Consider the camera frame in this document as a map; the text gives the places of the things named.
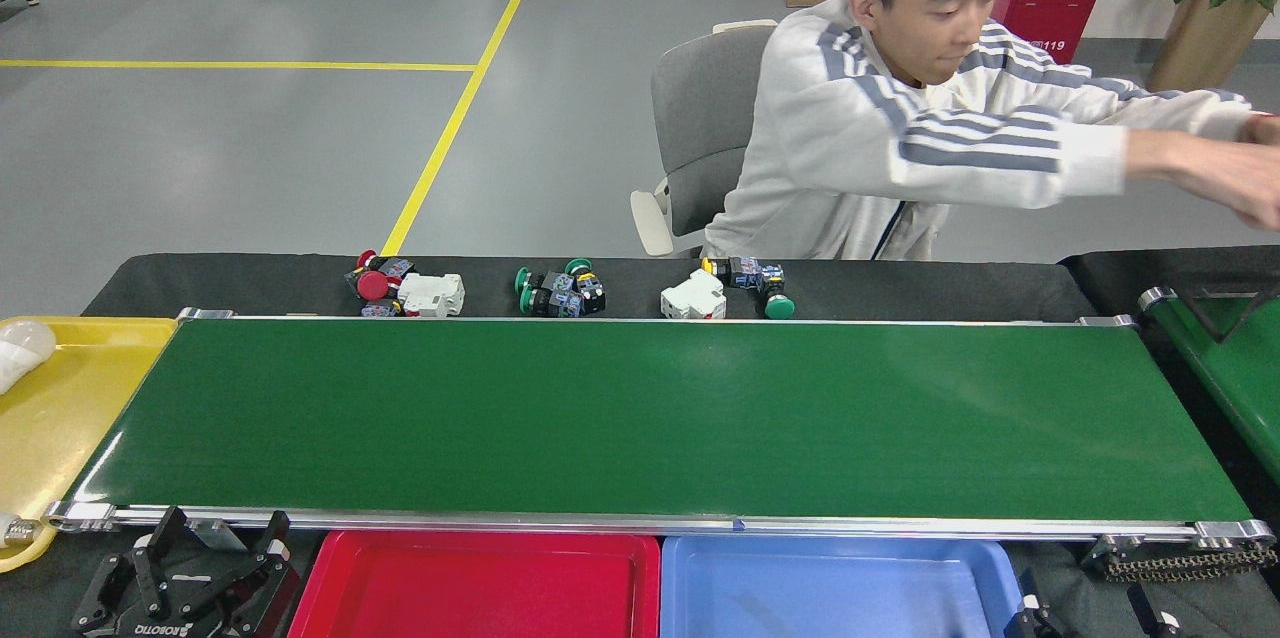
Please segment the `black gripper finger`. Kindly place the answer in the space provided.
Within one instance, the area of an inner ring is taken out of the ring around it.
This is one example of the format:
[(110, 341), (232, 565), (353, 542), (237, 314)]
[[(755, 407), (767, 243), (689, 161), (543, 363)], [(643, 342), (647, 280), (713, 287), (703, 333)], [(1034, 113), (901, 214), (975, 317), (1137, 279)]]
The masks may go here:
[(1044, 601), (1033, 570), (1024, 570), (1018, 584), (1021, 600), (1005, 626), (1006, 637), (1062, 637), (1062, 625)]
[(1147, 637), (1184, 637), (1179, 620), (1149, 597), (1144, 584), (1130, 585), (1130, 605)]

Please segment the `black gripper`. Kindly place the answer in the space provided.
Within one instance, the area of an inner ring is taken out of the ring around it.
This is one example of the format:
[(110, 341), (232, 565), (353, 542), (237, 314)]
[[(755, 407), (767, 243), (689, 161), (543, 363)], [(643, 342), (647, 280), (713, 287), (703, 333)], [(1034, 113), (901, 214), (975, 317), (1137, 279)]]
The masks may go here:
[(273, 637), (301, 578), (285, 546), (291, 520), (275, 511), (250, 555), (220, 575), (165, 578), (163, 561), (186, 528), (169, 507), (156, 530), (99, 565), (72, 619), (79, 635)]

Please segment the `person's right hand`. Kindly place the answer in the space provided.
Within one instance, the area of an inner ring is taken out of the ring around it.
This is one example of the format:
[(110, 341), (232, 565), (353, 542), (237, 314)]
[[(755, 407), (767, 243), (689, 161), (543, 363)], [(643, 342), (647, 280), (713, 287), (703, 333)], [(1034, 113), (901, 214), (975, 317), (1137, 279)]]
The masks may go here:
[(1233, 209), (1248, 225), (1279, 231), (1279, 151), (1274, 146), (1242, 145), (1236, 164), (1239, 191)]

